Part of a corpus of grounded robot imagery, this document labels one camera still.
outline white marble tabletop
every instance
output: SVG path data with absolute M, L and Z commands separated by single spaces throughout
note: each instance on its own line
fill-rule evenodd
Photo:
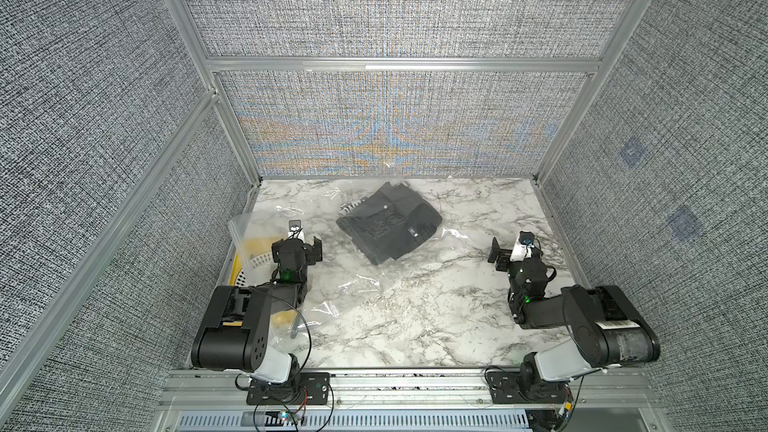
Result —
M 506 303 L 509 282 L 487 262 L 493 237 L 511 248 L 520 230 L 542 242 L 558 276 L 547 295 L 573 284 L 552 229 L 524 178 L 408 179 L 443 216 L 433 238 L 398 260 L 371 265 L 336 225 L 339 207 L 387 178 L 266 180 L 254 212 L 275 223 L 302 221 L 306 241 L 323 242 L 310 266 L 302 311 L 312 333 L 307 367 L 518 364 L 567 337 L 563 328 L 522 330 Z M 389 178 L 395 183 L 397 179 Z M 307 337 L 274 343 L 303 360 Z

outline gray fabric wall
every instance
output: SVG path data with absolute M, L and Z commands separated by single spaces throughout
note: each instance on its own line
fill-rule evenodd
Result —
M 146 430 L 182 368 L 250 185 L 215 113 L 24 394 L 11 430 Z
M 203 86 L 162 0 L 0 0 L 0 367 Z
M 598 56 L 628 0 L 186 0 L 214 56 Z
M 266 175 L 526 175 L 581 73 L 222 72 Z
M 766 428 L 767 17 L 654 0 L 544 185 L 592 285 L 657 331 L 677 432 Z

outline barcode label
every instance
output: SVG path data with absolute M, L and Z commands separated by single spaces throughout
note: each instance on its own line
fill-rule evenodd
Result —
M 640 325 L 632 321 L 604 321 L 595 322 L 603 330 L 609 330 L 612 328 L 638 328 Z

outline plastic bag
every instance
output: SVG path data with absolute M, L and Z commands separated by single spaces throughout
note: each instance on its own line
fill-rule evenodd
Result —
M 425 197 L 422 197 L 422 201 L 417 200 L 409 190 L 404 189 L 408 188 L 407 182 L 373 178 L 270 180 L 268 184 L 268 187 L 260 191 L 252 213 L 237 216 L 230 221 L 230 232 L 244 269 L 244 280 L 238 281 L 238 284 L 258 285 L 270 279 L 276 267 L 271 256 L 272 243 L 288 235 L 290 220 L 301 220 L 304 242 L 312 245 L 313 238 L 317 237 L 322 241 L 323 249 L 322 261 L 307 269 L 309 287 L 300 308 L 315 345 L 321 344 L 324 337 L 338 333 L 333 324 L 341 314 L 363 305 L 385 308 L 386 303 L 382 300 L 384 292 L 396 282 L 418 281 L 421 274 L 429 274 L 439 264 L 468 253 L 466 235 L 445 220 L 435 223 L 434 214 L 428 210 L 432 208 L 439 215 L 439 204 L 434 203 L 434 197 L 431 202 Z M 382 188 L 393 193 L 394 196 L 390 194 L 389 198 L 394 200 L 378 202 L 376 194 Z M 412 208 L 428 203 L 427 206 L 421 206 L 421 210 L 426 209 L 428 212 L 434 227 L 432 232 L 427 229 L 430 232 L 427 237 L 422 234 L 422 223 L 410 223 L 409 217 L 390 214 L 404 211 L 407 215 L 408 210 L 412 209 L 408 203 L 400 207 L 403 201 L 399 200 L 401 197 L 397 195 L 398 190 L 401 196 L 410 196 L 403 201 L 410 203 Z M 386 257 L 378 254 L 372 261 L 370 254 L 366 254 L 360 244 L 356 243 L 360 234 L 348 234 L 339 221 L 354 217 L 355 210 L 360 211 L 375 204 L 380 204 L 385 213 L 374 217 L 373 227 L 376 224 L 382 225 L 382 230 L 374 232 L 400 236 L 395 237 L 394 245 L 390 243 L 383 248 L 388 251 Z M 396 226 L 395 229 L 387 229 L 392 225 Z M 370 238 L 367 239 L 369 244 L 376 245 Z M 279 322 L 273 318 L 270 343 L 279 350 L 296 354 L 301 362 L 308 346 L 306 327 L 295 312 L 291 317 L 288 315 Z

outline vent grille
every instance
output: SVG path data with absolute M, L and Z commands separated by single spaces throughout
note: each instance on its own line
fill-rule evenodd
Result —
M 208 410 L 205 412 L 184 412 L 179 420 L 178 430 L 220 430 L 225 427 L 238 430 L 242 424 L 242 412 L 218 412 Z
M 330 410 L 310 410 L 300 429 L 317 430 Z M 276 425 L 276 419 L 258 414 L 260 429 L 294 430 L 293 424 Z M 187 412 L 179 432 L 253 430 L 254 412 Z M 324 430 L 530 430 L 525 410 L 336 410 Z

